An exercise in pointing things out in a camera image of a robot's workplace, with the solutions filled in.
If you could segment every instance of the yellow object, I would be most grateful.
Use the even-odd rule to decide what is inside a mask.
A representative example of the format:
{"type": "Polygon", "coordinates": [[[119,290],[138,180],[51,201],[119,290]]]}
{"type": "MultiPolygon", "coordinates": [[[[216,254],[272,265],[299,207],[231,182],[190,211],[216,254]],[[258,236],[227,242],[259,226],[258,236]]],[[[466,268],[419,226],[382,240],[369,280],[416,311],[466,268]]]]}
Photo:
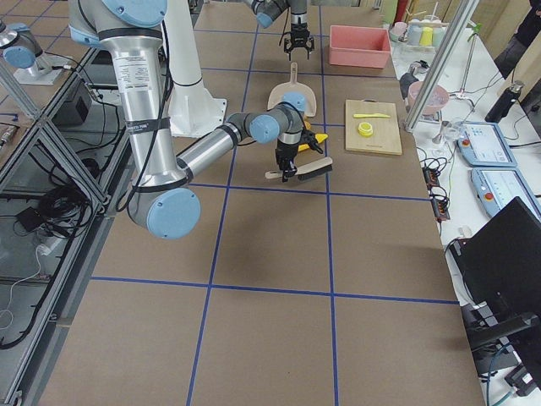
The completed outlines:
{"type": "Polygon", "coordinates": [[[391,118],[391,116],[381,112],[373,112],[371,114],[353,114],[353,118],[391,118]]]}
{"type": "MultiPolygon", "coordinates": [[[[318,144],[321,144],[323,141],[325,141],[327,138],[329,138],[329,135],[327,134],[316,134],[315,139],[317,139],[318,144]]],[[[298,151],[305,151],[309,148],[308,144],[301,144],[298,146],[298,151]]]]}
{"type": "Polygon", "coordinates": [[[419,40],[419,45],[421,47],[431,47],[432,46],[432,33],[434,30],[431,27],[423,27],[423,33],[421,34],[421,39],[419,40]]]}
{"type": "Polygon", "coordinates": [[[366,121],[359,123],[357,131],[363,137],[371,137],[374,135],[374,127],[372,127],[371,123],[367,123],[366,121]]]}

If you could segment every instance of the pink plastic basket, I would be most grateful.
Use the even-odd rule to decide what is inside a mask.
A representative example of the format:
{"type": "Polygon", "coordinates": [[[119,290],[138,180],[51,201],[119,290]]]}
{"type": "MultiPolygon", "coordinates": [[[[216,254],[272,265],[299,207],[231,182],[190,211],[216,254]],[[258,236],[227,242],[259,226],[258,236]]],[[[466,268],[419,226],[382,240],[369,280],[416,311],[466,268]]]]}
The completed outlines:
{"type": "Polygon", "coordinates": [[[331,25],[331,65],[384,68],[390,55],[391,44],[387,30],[331,25]]]}

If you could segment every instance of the wooden cutting board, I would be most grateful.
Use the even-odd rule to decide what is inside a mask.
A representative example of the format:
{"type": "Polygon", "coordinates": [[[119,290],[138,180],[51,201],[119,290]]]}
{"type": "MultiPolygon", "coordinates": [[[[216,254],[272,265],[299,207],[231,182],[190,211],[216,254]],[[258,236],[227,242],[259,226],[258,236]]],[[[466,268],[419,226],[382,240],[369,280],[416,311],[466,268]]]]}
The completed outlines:
{"type": "Polygon", "coordinates": [[[346,150],[402,155],[395,105],[346,100],[346,150]],[[391,118],[353,118],[353,114],[373,112],[382,112],[390,115],[391,118]],[[374,135],[371,137],[363,137],[358,133],[357,127],[363,121],[372,124],[374,135]]]}

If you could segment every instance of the black monitor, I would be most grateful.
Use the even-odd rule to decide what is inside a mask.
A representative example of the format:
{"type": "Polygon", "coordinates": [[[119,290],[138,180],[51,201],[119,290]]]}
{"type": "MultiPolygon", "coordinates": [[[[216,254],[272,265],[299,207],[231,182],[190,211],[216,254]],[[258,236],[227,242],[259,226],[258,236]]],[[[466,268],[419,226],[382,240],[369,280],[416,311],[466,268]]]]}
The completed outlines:
{"type": "MultiPolygon", "coordinates": [[[[541,222],[518,197],[460,248],[457,262],[475,303],[498,322],[532,312],[541,317],[541,222]]],[[[509,337],[541,387],[541,326],[509,337]]]]}

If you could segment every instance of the black bottle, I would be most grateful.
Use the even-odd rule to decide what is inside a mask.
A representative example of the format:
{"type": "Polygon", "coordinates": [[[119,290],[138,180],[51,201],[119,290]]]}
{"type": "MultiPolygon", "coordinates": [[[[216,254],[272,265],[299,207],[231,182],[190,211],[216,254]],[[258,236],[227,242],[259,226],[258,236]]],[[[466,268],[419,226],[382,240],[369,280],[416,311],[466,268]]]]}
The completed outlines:
{"type": "Polygon", "coordinates": [[[507,116],[511,106],[520,97],[522,87],[524,87],[524,84],[520,80],[517,80],[505,89],[498,101],[490,109],[487,117],[484,118],[484,121],[488,123],[499,123],[503,117],[507,116]]]}

